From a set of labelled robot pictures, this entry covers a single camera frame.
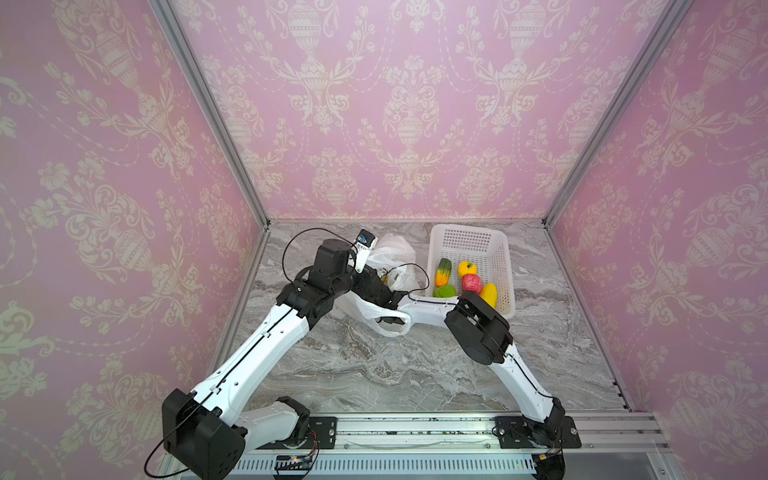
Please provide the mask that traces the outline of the white perforated plastic basket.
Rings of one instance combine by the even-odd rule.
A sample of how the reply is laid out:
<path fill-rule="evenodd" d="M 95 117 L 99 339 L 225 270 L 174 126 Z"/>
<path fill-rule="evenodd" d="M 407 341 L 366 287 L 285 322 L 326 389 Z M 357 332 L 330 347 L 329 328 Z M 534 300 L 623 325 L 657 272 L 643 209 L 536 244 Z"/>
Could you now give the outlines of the white perforated plastic basket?
<path fill-rule="evenodd" d="M 508 239 L 503 232 L 467 225 L 435 225 L 430 233 L 425 267 L 430 274 L 430 286 L 425 291 L 427 296 L 432 296 L 436 288 L 435 275 L 442 259 L 452 262 L 450 284 L 458 293 L 462 292 L 462 282 L 457 273 L 458 265 L 463 261 L 473 262 L 483 284 L 492 283 L 496 286 L 495 309 L 507 320 L 515 315 L 513 271 Z"/>

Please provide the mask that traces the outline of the left aluminium corner post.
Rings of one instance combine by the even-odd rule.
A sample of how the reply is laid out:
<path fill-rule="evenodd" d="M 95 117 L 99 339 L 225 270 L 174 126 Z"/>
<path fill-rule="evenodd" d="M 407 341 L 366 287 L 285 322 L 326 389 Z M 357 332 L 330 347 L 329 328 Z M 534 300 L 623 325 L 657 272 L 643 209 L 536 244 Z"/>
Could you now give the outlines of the left aluminium corner post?
<path fill-rule="evenodd" d="M 149 0 L 159 26 L 170 44 L 180 68 L 190 85 L 192 94 L 204 114 L 212 134 L 217 140 L 225 160 L 245 197 L 252 214 L 263 230 L 268 230 L 270 221 L 260 201 L 256 188 L 237 149 L 221 109 L 216 103 L 212 89 L 205 78 L 200 61 L 184 33 L 171 1 Z"/>

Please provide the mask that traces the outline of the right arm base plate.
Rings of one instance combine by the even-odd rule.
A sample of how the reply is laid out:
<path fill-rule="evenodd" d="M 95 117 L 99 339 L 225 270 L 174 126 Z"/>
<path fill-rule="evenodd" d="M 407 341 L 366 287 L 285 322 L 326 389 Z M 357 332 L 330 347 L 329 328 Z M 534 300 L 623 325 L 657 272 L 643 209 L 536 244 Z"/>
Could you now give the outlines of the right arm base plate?
<path fill-rule="evenodd" d="M 523 416 L 497 416 L 493 418 L 492 434 L 502 449 L 579 449 L 582 441 L 574 419 L 565 416 L 555 433 Z"/>

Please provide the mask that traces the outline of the white plastic bag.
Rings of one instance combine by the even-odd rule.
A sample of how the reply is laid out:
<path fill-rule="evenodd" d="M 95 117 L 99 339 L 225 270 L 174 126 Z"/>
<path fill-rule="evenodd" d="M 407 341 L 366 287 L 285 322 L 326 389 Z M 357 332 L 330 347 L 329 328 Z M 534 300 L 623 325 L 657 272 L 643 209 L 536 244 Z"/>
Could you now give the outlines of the white plastic bag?
<path fill-rule="evenodd" d="M 425 275 L 417 270 L 416 253 L 410 243 L 388 233 L 378 238 L 363 271 L 376 271 L 388 287 L 403 291 L 406 297 L 408 291 L 421 287 Z M 384 337 L 404 336 L 413 324 L 409 314 L 365 302 L 353 290 L 336 299 L 334 307 Z"/>

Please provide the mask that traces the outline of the aluminium front rail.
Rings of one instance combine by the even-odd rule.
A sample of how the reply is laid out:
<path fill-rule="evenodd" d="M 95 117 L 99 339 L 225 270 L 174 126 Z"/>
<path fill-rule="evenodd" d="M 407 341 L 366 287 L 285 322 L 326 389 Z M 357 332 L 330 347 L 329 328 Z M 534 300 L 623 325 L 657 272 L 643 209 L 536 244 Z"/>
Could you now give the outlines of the aluminium front rail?
<path fill-rule="evenodd" d="M 671 448 L 650 413 L 627 411 L 577 411 L 570 416 L 582 441 L 579 449 L 502 449 L 492 434 L 493 418 L 522 416 L 515 412 L 459 412 L 431 414 L 349 413 L 338 418 L 336 444 L 333 449 L 415 450 L 488 448 L 491 450 L 522 450 L 553 452 L 587 449 L 595 452 L 637 453 Z M 299 423 L 311 416 L 298 417 L 291 432 L 286 418 L 280 419 L 265 409 L 244 414 L 234 424 L 238 440 L 245 441 L 247 453 L 268 443 L 288 439 L 298 430 Z"/>

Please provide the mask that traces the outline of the aluminium corner post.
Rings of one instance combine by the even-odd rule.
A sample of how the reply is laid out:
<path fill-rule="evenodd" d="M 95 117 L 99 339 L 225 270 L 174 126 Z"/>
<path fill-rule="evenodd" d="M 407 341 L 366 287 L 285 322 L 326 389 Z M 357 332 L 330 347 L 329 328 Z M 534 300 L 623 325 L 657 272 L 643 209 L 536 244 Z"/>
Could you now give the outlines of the aluminium corner post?
<path fill-rule="evenodd" d="M 553 230 L 572 195 L 576 192 L 588 172 L 592 161 L 596 159 L 600 149 L 609 139 L 621 117 L 631 105 L 633 98 L 642 87 L 653 65 L 676 32 L 692 4 L 692 0 L 673 0 L 668 1 L 664 6 L 649 36 L 631 63 L 627 74 L 555 196 L 546 216 L 542 219 L 543 228 L 547 232 Z"/>
<path fill-rule="evenodd" d="M 216 103 L 212 89 L 205 78 L 200 61 L 184 33 L 171 1 L 149 0 L 159 26 L 170 44 L 180 68 L 190 85 L 192 94 L 204 114 L 212 134 L 217 140 L 225 160 L 245 197 L 252 214 L 263 230 L 268 230 L 270 221 L 260 201 L 256 188 L 237 149 L 221 109 Z"/>

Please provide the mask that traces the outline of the right aluminium corner post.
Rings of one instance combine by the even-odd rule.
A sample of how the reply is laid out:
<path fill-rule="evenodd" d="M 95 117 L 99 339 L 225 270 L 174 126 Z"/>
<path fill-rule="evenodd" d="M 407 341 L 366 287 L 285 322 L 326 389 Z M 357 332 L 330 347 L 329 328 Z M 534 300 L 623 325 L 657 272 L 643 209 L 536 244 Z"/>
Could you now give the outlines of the right aluminium corner post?
<path fill-rule="evenodd" d="M 649 36 L 631 63 L 627 74 L 555 196 L 546 216 L 542 219 L 543 228 L 547 232 L 553 230 L 572 195 L 576 192 L 588 172 L 592 161 L 596 159 L 600 149 L 609 139 L 621 117 L 631 105 L 633 98 L 642 87 L 653 65 L 676 32 L 692 4 L 692 0 L 673 0 L 668 1 L 664 6 Z"/>

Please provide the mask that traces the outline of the yellow bell pepper toy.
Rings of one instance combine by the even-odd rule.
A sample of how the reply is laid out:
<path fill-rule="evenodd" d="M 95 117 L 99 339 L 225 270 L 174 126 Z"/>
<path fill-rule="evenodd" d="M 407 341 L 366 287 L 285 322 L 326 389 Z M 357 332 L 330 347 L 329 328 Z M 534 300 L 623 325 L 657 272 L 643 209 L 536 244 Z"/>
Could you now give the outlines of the yellow bell pepper toy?
<path fill-rule="evenodd" d="M 478 273 L 477 264 L 471 261 L 462 261 L 457 267 L 457 273 L 460 278 L 465 275 L 476 275 Z"/>

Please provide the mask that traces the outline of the green pepper toy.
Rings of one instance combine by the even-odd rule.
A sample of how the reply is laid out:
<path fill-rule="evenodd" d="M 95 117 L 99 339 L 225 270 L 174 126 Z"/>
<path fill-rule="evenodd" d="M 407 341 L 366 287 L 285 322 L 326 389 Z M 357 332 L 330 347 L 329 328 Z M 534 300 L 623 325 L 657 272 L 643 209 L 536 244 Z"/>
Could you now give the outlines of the green pepper toy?
<path fill-rule="evenodd" d="M 434 289 L 433 296 L 435 298 L 447 299 L 447 298 L 457 297 L 458 294 L 454 285 L 446 284 L 446 285 L 436 287 Z"/>

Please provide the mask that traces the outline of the white vent grille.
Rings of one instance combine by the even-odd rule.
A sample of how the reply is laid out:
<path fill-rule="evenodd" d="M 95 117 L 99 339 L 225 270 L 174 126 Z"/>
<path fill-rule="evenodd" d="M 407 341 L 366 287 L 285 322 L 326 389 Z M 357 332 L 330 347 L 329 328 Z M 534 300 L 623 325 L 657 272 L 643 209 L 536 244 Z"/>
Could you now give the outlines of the white vent grille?
<path fill-rule="evenodd" d="M 307 471 L 314 477 L 349 476 L 459 476 L 532 475 L 536 465 L 529 454 L 417 453 L 343 454 L 325 452 Z"/>

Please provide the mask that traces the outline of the red fruit toy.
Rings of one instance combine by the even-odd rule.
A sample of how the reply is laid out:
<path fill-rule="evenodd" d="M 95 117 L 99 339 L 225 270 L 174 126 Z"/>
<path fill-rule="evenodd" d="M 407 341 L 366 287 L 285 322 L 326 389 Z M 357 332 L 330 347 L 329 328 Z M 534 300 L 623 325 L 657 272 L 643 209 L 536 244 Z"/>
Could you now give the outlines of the red fruit toy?
<path fill-rule="evenodd" d="M 477 274 L 467 273 L 462 276 L 461 282 L 463 292 L 474 292 L 477 294 L 482 292 L 483 281 Z"/>

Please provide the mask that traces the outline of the green yellow mango toy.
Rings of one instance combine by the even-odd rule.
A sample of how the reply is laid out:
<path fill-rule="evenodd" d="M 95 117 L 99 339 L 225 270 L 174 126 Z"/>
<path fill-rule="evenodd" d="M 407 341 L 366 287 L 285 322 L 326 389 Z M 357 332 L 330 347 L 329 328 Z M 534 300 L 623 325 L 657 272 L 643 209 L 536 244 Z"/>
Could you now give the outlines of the green yellow mango toy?
<path fill-rule="evenodd" d="M 452 262 L 448 258 L 441 258 L 435 273 L 435 286 L 440 288 L 448 285 L 451 281 L 452 272 Z"/>

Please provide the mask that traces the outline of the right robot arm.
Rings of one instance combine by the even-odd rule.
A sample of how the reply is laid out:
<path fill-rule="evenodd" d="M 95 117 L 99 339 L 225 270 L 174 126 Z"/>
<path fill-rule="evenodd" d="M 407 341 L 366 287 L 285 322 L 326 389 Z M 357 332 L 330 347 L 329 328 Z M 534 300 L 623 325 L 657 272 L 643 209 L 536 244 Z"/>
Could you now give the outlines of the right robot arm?
<path fill-rule="evenodd" d="M 518 351 L 505 317 L 475 292 L 449 298 L 410 296 L 393 291 L 374 273 L 354 280 L 354 297 L 376 307 L 382 332 L 405 334 L 414 325 L 447 329 L 474 362 L 489 367 L 514 397 L 528 437 L 537 445 L 558 448 L 565 409 L 535 378 Z"/>

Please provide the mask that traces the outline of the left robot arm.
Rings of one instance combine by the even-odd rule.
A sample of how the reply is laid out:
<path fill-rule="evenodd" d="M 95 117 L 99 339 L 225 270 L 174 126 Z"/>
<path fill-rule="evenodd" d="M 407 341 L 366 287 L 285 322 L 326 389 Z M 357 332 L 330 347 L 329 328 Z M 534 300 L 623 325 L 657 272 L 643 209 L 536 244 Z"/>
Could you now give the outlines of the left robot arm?
<path fill-rule="evenodd" d="M 234 354 L 190 392 L 166 397 L 160 448 L 200 479 L 224 479 L 244 453 L 275 442 L 315 450 L 310 411 L 300 402 L 281 397 L 257 410 L 246 406 L 279 360 L 352 290 L 375 243 L 368 231 L 355 242 L 325 240 Z"/>

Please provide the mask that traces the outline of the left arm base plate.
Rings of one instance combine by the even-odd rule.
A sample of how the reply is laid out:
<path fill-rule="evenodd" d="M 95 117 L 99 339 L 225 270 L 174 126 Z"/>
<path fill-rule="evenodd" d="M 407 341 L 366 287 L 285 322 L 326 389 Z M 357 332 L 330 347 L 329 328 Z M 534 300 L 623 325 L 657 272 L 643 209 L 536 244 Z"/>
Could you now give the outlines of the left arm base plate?
<path fill-rule="evenodd" d="M 259 447 L 259 450 L 309 450 L 312 447 L 330 450 L 335 447 L 337 430 L 336 416 L 311 416 L 301 421 L 297 432 L 288 439 L 268 443 Z"/>

